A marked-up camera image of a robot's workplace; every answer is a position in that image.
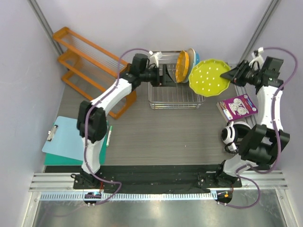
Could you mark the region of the green dotted plate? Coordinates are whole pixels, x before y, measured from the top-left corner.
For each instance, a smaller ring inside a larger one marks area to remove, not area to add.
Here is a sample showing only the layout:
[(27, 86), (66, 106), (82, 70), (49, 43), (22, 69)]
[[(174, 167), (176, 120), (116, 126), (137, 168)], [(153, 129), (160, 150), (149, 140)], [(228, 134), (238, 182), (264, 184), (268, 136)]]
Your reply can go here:
[(188, 77), (189, 87), (204, 97), (218, 96), (230, 85), (229, 80), (221, 77), (230, 70), (230, 66), (222, 60), (202, 60), (193, 67)]

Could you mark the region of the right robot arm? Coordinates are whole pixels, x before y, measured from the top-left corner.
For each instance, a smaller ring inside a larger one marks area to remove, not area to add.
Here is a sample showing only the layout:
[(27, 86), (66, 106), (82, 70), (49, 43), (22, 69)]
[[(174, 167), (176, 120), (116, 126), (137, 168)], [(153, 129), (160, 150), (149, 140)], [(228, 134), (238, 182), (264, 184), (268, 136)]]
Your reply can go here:
[(270, 166), (278, 160), (290, 140), (280, 122), (280, 98), (283, 80), (278, 79), (282, 59), (267, 57), (264, 63), (241, 61), (234, 69), (221, 74), (221, 78), (243, 87), (253, 85), (258, 98), (259, 121), (253, 127), (245, 122), (228, 121), (222, 129), (225, 150), (235, 156), (223, 161), (214, 174), (219, 187), (230, 187), (238, 175), (257, 166)]

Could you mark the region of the cream and blue plate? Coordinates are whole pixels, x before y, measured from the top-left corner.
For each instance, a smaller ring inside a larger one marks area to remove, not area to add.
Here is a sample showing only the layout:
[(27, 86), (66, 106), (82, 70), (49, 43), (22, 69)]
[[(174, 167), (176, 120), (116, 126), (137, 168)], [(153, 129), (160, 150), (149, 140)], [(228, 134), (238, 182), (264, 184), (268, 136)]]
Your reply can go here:
[(189, 48), (187, 50), (187, 54), (188, 54), (188, 59), (189, 59), (188, 73), (191, 73), (191, 71), (196, 63), (196, 52), (193, 48)]

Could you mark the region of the orange dotted plate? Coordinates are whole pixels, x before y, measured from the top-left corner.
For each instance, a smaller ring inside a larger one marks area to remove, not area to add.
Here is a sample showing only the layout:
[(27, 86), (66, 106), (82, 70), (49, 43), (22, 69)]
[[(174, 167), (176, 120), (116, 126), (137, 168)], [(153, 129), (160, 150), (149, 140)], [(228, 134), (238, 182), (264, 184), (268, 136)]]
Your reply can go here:
[(176, 64), (175, 78), (177, 83), (185, 80), (189, 67), (189, 55), (186, 51), (181, 51)]

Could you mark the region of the blue dotted plate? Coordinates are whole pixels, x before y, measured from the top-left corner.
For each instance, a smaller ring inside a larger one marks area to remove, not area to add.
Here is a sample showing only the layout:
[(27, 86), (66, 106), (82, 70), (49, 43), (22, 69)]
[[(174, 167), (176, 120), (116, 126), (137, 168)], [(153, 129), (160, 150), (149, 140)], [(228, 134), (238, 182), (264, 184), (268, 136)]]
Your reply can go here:
[(188, 50), (189, 62), (195, 66), (200, 62), (199, 54), (195, 50)]

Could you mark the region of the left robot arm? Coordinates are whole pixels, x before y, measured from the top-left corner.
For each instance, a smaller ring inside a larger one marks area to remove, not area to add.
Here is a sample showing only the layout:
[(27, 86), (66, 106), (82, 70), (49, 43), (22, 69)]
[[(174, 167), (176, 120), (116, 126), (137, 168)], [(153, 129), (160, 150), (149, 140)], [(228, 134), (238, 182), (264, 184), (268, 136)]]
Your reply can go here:
[(100, 185), (99, 157), (107, 134), (107, 115), (112, 108), (143, 82), (154, 87), (175, 86), (167, 65), (159, 65), (162, 57), (162, 52), (135, 54), (132, 63), (124, 70), (118, 70), (118, 77), (110, 88), (89, 102), (81, 102), (77, 129), (83, 141), (84, 161), (80, 173), (72, 176), (75, 189), (95, 189)]

